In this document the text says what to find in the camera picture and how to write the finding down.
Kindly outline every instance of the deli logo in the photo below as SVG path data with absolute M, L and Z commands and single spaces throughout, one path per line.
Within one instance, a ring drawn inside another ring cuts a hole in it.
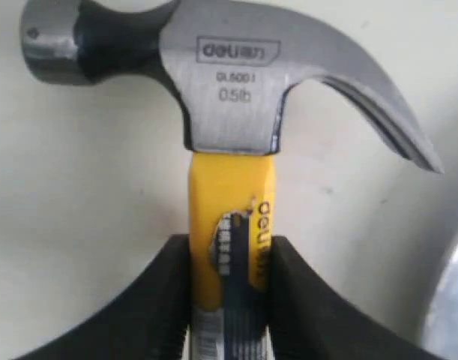
M 202 64 L 269 66 L 280 55 L 280 42 L 199 36 L 197 62 Z

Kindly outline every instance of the metal object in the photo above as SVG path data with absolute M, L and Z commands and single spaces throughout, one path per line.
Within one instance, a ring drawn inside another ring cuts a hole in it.
M 458 239 L 446 256 L 425 319 L 421 343 L 432 353 L 458 360 Z
M 196 152 L 277 153 L 287 94 L 315 79 L 346 96 L 399 155 L 442 172 L 387 74 L 344 34 L 299 13 L 181 0 L 121 14 L 92 0 L 31 0 L 22 48 L 35 75 L 51 83 L 120 73 L 158 79 L 179 101 L 186 147 Z

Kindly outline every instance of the hammer head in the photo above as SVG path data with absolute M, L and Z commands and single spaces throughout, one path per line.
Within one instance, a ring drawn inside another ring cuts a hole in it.
M 286 96 L 314 79 L 347 97 L 396 153 L 442 171 L 380 66 L 344 34 L 299 13 L 230 0 L 172 1 L 141 14 L 92 0 L 29 0 L 21 36 L 28 66 L 44 81 L 158 79 L 179 101 L 186 146 L 196 152 L 277 153 Z

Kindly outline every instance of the claw hammer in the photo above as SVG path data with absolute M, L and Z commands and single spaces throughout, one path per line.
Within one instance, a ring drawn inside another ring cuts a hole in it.
M 179 103 L 190 170 L 194 360 L 265 359 L 265 292 L 284 104 L 313 79 L 349 99 L 387 146 L 441 173 L 389 76 L 353 40 L 279 7 L 172 0 L 118 13 L 92 0 L 28 0 L 26 64 L 41 81 L 156 79 Z

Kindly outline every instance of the white background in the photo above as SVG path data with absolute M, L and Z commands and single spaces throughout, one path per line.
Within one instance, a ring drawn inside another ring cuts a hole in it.
M 120 11 L 156 4 L 102 2 Z M 400 160 L 321 85 L 305 83 L 289 99 L 276 233 L 347 299 L 414 340 L 436 263 L 458 230 L 458 0 L 270 3 L 367 48 L 445 162 L 439 177 Z M 187 231 L 190 153 L 174 100 L 145 78 L 38 83 L 19 50 L 23 5 L 0 0 L 0 360 L 82 322 L 170 234 Z

